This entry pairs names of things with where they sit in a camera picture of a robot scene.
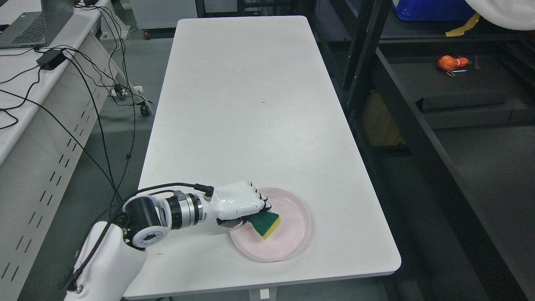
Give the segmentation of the white robotic left hand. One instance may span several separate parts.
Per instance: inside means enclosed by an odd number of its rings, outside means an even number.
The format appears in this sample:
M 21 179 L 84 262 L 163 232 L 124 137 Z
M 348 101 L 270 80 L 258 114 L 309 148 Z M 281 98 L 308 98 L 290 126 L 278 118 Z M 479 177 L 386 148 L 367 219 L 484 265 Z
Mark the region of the white robotic left hand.
M 215 187 L 211 196 L 203 196 L 201 204 L 203 221 L 219 219 L 227 223 L 225 227 L 241 226 L 243 217 L 271 209 L 268 197 L 245 180 Z

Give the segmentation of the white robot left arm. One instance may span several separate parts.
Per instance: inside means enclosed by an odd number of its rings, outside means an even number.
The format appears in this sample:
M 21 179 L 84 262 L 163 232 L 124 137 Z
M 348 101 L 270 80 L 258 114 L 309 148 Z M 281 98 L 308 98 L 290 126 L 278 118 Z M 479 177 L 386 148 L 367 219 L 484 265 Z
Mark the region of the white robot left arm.
M 206 198 L 195 193 L 130 198 L 112 221 L 91 228 L 64 286 L 65 300 L 121 300 L 145 264 L 147 248 L 172 230 L 199 224 L 208 212 Z

